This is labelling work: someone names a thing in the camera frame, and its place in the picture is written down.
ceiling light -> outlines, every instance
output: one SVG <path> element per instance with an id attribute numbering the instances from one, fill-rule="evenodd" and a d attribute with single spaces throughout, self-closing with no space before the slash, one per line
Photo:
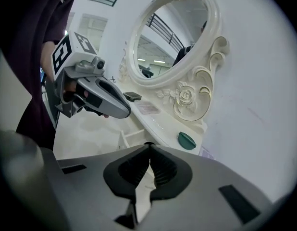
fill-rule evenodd
<path id="1" fill-rule="evenodd" d="M 154 60 L 154 62 L 156 62 L 156 63 L 160 63 L 160 64 L 165 64 L 166 62 L 164 62 L 164 61 L 157 61 L 157 60 Z"/>

white floor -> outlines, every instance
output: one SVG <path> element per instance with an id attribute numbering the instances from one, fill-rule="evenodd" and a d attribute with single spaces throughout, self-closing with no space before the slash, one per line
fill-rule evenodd
<path id="1" fill-rule="evenodd" d="M 60 114 L 53 151 L 57 160 L 114 152 L 122 130 L 128 134 L 142 128 L 132 114 L 125 119 L 105 118 L 85 110 L 71 118 Z"/>

white ornate mirror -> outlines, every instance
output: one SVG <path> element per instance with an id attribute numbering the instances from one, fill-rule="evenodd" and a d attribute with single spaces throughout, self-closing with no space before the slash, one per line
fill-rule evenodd
<path id="1" fill-rule="evenodd" d="M 156 78 L 178 64 L 194 47 L 206 22 L 207 7 L 202 0 L 176 0 L 160 7 L 146 21 L 134 45 L 142 75 Z"/>
<path id="2" fill-rule="evenodd" d="M 195 8 L 190 8 L 189 6 L 188 9 L 188 5 L 193 5 L 195 6 Z M 183 30 L 181 28 L 181 31 L 184 32 L 185 37 L 189 35 L 189 39 L 183 40 L 182 35 L 180 35 L 182 39 L 180 40 L 178 38 L 178 35 L 176 35 L 176 37 L 173 36 L 175 38 L 174 41 L 173 39 L 171 40 L 172 34 L 170 35 L 170 30 L 172 29 L 169 30 L 169 28 L 171 28 L 170 26 L 175 27 L 177 25 L 170 25 L 169 28 L 165 28 L 165 24 L 167 23 L 162 23 L 161 21 L 165 22 L 169 21 L 169 19 L 162 17 L 162 12 L 164 10 L 171 10 L 172 13 L 174 12 L 175 17 L 179 18 L 177 19 L 177 21 L 179 21 L 181 24 L 184 24 L 185 22 L 185 25 L 187 23 L 186 16 L 184 16 L 184 10 L 186 11 L 186 13 L 189 12 L 190 14 L 193 14 L 195 16 L 198 14 L 198 18 L 193 19 L 194 23 L 189 23 L 192 26 L 185 26 Z M 205 30 L 203 31 L 203 33 L 201 33 L 201 29 L 204 26 L 205 22 Z M 190 30 L 193 29 L 195 31 L 195 28 L 198 28 L 198 34 Z M 136 25 L 133 28 L 131 39 L 129 40 L 126 47 L 126 65 L 128 73 L 133 81 L 140 86 L 144 86 L 146 88 L 158 88 L 166 86 L 173 82 L 173 80 L 179 79 L 181 76 L 185 75 L 192 67 L 199 64 L 200 60 L 207 55 L 216 37 L 220 34 L 220 30 L 221 17 L 215 0 L 153 0 L 138 18 Z M 171 40 L 171 44 L 169 44 L 170 47 L 168 47 L 168 50 L 166 51 L 165 48 L 160 49 L 161 47 L 157 49 L 158 45 L 153 42 L 151 38 L 147 37 L 148 32 L 150 32 L 151 34 L 157 34 L 164 40 L 165 44 L 167 44 L 167 40 Z M 162 74 L 161 76 L 147 78 L 141 73 L 141 70 L 139 69 L 139 64 L 142 64 L 140 63 L 141 60 L 139 61 L 138 59 L 146 60 L 143 57 L 143 47 L 141 46 L 150 44 L 149 47 L 152 48 L 152 43 L 153 48 L 157 49 L 154 50 L 153 53 L 151 53 L 153 57 L 157 55 L 157 51 L 159 51 L 159 55 L 161 55 L 163 51 L 164 58 L 162 59 L 164 60 L 155 59 L 161 62 L 157 63 L 156 65 L 162 65 L 163 62 L 165 62 L 166 64 L 164 64 L 164 67 L 168 68 L 166 73 Z M 177 51 L 182 49 L 181 46 L 188 47 L 191 46 L 193 43 L 194 47 L 192 47 L 192 49 L 188 52 L 188 56 L 184 57 L 174 67 L 172 67 L 176 59 L 175 55 L 177 56 L 178 54 Z"/>
<path id="3" fill-rule="evenodd" d="M 162 115 L 145 116 L 132 105 L 147 130 L 162 128 L 159 134 L 152 132 L 153 137 L 159 141 L 168 137 L 165 144 L 170 145 L 178 131 L 195 132 L 192 137 L 197 138 L 199 150 L 207 128 L 203 119 L 210 109 L 215 71 L 228 52 L 215 0 L 153 0 L 137 19 L 126 44 L 120 87 L 137 92 L 162 109 Z M 173 118 L 180 125 L 172 122 Z"/>

white wall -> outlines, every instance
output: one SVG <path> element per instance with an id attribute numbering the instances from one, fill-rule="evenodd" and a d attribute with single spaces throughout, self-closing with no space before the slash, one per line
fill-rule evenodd
<path id="1" fill-rule="evenodd" d="M 100 46 L 108 76 L 117 77 L 150 1 L 117 1 Z M 271 0 L 216 1 L 231 53 L 216 75 L 203 147 L 275 201 L 297 180 L 297 36 Z"/>
<path id="2" fill-rule="evenodd" d="M 107 24 L 107 19 L 96 16 L 82 17 L 78 33 L 87 36 L 97 52 L 99 51 L 100 41 Z"/>
<path id="3" fill-rule="evenodd" d="M 70 13 L 67 19 L 66 30 L 69 30 L 73 18 L 74 18 L 74 13 Z"/>
<path id="4" fill-rule="evenodd" d="M 0 130 L 16 131 L 31 99 L 0 50 Z"/>
<path id="5" fill-rule="evenodd" d="M 169 28 L 171 28 L 185 47 L 190 45 L 190 42 L 193 41 L 193 39 L 188 36 L 184 30 L 185 27 L 182 26 L 181 22 L 167 6 L 162 6 L 155 12 L 155 14 L 158 15 Z"/>
<path id="6" fill-rule="evenodd" d="M 200 0 L 179 0 L 167 4 L 174 16 L 180 17 L 181 30 L 189 35 L 192 42 L 197 42 L 201 28 L 207 21 L 207 9 Z"/>
<path id="7" fill-rule="evenodd" d="M 148 26 L 144 26 L 141 34 L 152 41 L 154 44 L 159 46 L 164 52 L 166 52 L 173 59 L 177 57 L 178 52 L 167 42 L 165 41 L 159 34 L 153 31 Z"/>
<path id="8" fill-rule="evenodd" d="M 71 13 L 94 15 L 106 19 L 111 17 L 113 11 L 113 7 L 109 5 L 88 0 L 74 0 L 71 8 Z"/>

carved rose decoration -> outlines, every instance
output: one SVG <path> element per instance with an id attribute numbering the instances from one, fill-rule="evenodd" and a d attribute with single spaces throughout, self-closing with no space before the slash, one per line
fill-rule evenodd
<path id="1" fill-rule="evenodd" d="M 197 103 L 194 102 L 196 98 L 195 89 L 182 81 L 178 81 L 176 87 L 177 89 L 175 90 L 163 89 L 157 91 L 157 97 L 163 99 L 162 103 L 164 105 L 177 101 L 180 106 L 194 112 L 197 108 Z"/>

